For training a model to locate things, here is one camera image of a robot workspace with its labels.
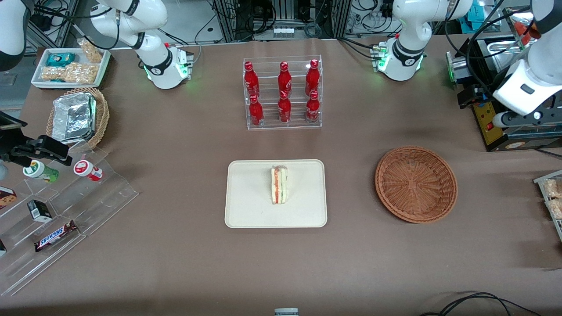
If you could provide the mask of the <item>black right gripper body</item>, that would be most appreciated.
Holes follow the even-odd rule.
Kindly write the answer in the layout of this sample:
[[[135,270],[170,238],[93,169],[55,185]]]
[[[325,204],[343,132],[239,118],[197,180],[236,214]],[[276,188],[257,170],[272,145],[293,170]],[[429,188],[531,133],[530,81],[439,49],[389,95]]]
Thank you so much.
[[[25,136],[20,129],[9,129],[0,131],[0,155],[4,162],[13,162],[15,164],[30,164],[31,158],[27,156],[16,156],[12,154],[14,148],[26,146],[30,137]]]

